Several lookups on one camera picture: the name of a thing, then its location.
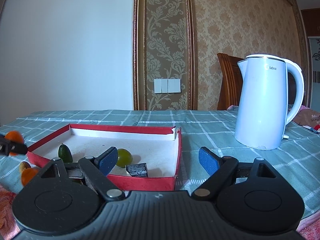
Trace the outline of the orange mandarin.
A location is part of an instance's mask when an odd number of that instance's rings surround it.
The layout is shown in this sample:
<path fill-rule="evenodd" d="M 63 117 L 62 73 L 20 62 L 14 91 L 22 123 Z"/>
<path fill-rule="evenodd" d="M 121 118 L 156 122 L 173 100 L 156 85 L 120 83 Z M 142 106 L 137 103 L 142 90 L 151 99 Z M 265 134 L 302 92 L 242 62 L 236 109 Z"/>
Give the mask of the orange mandarin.
<path fill-rule="evenodd" d="M 21 183 L 23 186 L 27 185 L 38 173 L 36 168 L 26 168 L 21 173 Z"/>
<path fill-rule="evenodd" d="M 20 132 L 10 131 L 5 136 L 5 139 L 11 140 L 13 142 L 18 142 L 24 144 L 24 139 Z"/>

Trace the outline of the yellow-green lime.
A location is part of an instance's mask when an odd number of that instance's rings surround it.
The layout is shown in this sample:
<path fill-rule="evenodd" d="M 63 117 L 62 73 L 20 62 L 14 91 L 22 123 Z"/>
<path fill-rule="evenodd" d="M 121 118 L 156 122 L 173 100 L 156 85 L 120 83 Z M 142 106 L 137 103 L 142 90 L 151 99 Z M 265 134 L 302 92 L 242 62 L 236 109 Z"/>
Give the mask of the yellow-green lime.
<path fill-rule="evenodd" d="M 132 154 L 124 148 L 119 148 L 117 151 L 118 151 L 118 160 L 116 165 L 121 168 L 125 168 L 126 165 L 131 165 L 133 161 Z"/>

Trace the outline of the small green cucumber piece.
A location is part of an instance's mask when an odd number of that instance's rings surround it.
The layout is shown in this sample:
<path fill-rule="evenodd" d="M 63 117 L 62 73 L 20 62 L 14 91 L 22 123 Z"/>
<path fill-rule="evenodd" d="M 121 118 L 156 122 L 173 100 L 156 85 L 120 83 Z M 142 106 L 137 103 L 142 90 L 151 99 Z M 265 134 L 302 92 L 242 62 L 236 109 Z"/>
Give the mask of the small green cucumber piece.
<path fill-rule="evenodd" d="M 73 162 L 73 157 L 72 157 L 70 149 L 68 148 L 67 145 L 65 145 L 63 143 L 59 146 L 58 157 L 60 159 L 62 159 L 62 161 L 64 163 L 72 163 Z"/>

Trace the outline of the dark sushi roll piece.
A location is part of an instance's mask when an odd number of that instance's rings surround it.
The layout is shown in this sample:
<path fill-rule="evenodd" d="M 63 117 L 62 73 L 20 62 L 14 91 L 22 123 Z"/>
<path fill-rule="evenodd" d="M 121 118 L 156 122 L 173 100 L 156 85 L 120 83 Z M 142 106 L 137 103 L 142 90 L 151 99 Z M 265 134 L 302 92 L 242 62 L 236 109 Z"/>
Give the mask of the dark sushi roll piece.
<path fill-rule="evenodd" d="M 148 178 L 148 168 L 146 163 L 126 165 L 125 170 L 131 177 Z"/>

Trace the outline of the tan round fruit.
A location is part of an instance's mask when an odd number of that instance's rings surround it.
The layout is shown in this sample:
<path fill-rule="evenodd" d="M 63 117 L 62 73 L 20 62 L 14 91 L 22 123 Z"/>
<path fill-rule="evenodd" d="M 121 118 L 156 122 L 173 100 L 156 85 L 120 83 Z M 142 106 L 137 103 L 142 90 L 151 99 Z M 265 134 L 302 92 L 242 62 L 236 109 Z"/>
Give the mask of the tan round fruit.
<path fill-rule="evenodd" d="M 31 168 L 31 165 L 26 162 L 26 161 L 22 161 L 20 164 L 19 164 L 19 172 L 20 174 L 22 174 L 22 172 L 28 168 Z"/>

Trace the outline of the green plaid bedsheet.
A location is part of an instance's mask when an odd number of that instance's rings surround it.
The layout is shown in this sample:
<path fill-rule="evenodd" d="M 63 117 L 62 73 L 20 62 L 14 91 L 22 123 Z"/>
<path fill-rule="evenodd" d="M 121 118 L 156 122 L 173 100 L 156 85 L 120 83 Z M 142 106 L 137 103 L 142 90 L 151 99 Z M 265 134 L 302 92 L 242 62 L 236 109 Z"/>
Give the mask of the green plaid bedsheet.
<path fill-rule="evenodd" d="M 31 145 L 66 124 L 179 127 L 182 166 L 176 183 L 178 189 L 192 191 L 207 178 L 197 156 L 202 146 L 242 162 L 263 157 L 303 198 L 302 227 L 319 221 L 319 135 L 291 122 L 285 130 L 287 138 L 277 149 L 255 150 L 235 140 L 236 116 L 236 111 L 46 111 L 2 125 L 1 133 L 17 130 Z"/>

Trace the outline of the white electric kettle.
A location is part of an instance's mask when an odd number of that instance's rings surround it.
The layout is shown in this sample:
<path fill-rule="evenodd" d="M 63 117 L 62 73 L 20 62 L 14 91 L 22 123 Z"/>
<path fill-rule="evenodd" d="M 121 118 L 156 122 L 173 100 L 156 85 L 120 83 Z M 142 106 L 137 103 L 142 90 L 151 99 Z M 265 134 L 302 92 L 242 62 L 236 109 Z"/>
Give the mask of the white electric kettle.
<path fill-rule="evenodd" d="M 289 59 L 267 54 L 248 55 L 237 64 L 242 90 L 235 139 L 251 148 L 274 150 L 302 105 L 302 70 Z"/>

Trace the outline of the red shallow cardboard box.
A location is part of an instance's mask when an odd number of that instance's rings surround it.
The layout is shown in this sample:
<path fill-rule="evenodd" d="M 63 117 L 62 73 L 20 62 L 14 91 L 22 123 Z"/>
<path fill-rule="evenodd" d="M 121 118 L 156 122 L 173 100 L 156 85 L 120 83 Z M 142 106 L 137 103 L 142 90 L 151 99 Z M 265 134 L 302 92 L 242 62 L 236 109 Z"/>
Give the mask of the red shallow cardboard box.
<path fill-rule="evenodd" d="M 110 147 L 128 150 L 133 163 L 146 163 L 148 176 L 136 178 L 114 167 L 108 179 L 124 191 L 172 191 L 180 168 L 181 129 L 176 127 L 68 124 L 28 147 L 30 163 L 44 167 L 65 144 L 74 162 L 98 157 Z"/>

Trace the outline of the pink towel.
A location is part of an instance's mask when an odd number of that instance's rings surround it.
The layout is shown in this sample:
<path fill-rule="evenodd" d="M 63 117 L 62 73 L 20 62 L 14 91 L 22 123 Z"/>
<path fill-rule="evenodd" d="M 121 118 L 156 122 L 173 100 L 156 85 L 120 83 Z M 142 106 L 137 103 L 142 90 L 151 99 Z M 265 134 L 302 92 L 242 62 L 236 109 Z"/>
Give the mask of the pink towel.
<path fill-rule="evenodd" d="M 18 233 L 20 228 L 17 225 L 12 213 L 12 203 L 16 194 L 6 190 L 1 186 L 0 190 L 0 230 L 3 239 L 13 239 Z"/>

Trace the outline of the snack packets on bed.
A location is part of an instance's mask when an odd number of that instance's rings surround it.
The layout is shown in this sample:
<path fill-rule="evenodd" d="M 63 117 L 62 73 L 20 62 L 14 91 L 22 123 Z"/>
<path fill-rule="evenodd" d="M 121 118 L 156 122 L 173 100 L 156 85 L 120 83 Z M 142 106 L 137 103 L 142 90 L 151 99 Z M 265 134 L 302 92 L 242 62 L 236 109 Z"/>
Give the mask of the snack packets on bed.
<path fill-rule="evenodd" d="M 320 113 L 313 109 L 301 106 L 293 121 L 312 132 L 319 133 Z"/>

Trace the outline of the white wall switch panel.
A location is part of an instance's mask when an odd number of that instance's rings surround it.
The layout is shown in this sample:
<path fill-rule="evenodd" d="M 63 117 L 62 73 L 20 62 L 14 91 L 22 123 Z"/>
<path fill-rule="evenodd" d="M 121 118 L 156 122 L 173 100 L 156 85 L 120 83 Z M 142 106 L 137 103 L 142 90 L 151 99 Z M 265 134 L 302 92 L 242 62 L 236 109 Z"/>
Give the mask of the white wall switch panel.
<path fill-rule="evenodd" d="M 153 88 L 155 94 L 171 94 L 181 92 L 180 79 L 154 79 Z"/>

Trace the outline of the gold wallpaper frame trim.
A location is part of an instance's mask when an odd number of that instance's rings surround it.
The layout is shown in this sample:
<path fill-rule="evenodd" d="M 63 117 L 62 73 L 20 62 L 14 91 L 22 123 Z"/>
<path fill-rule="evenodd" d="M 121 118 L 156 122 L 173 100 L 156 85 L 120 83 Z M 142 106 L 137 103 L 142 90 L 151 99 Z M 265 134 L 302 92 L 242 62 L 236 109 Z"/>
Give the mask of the gold wallpaper frame trim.
<path fill-rule="evenodd" d="M 193 0 L 134 0 L 135 110 L 196 110 L 196 58 Z M 181 92 L 155 94 L 154 79 L 180 79 Z"/>

